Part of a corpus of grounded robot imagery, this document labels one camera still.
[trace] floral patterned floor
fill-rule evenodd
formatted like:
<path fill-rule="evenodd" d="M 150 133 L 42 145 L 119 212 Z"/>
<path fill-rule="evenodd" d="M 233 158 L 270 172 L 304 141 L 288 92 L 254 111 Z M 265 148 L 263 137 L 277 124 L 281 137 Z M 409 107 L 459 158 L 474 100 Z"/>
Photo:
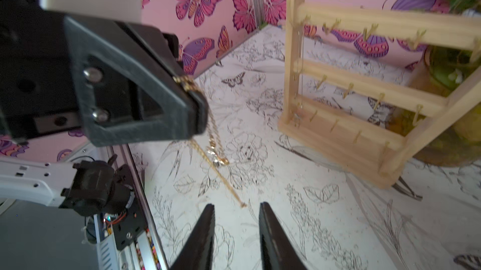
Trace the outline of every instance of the floral patterned floor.
<path fill-rule="evenodd" d="M 172 263 L 207 203 L 215 205 L 214 269 L 261 269 L 258 212 L 270 203 L 308 269 L 480 269 L 481 163 L 441 168 L 417 160 L 403 178 L 423 196 L 379 190 L 277 131 L 282 111 L 284 32 L 267 27 L 198 79 L 231 165 L 220 172 L 240 209 L 188 142 L 131 144 Z M 306 39 L 304 57 L 394 83 L 409 69 L 383 65 Z M 376 125 L 392 107 L 307 77 L 300 92 Z M 207 137 L 196 137 L 207 145 Z"/>

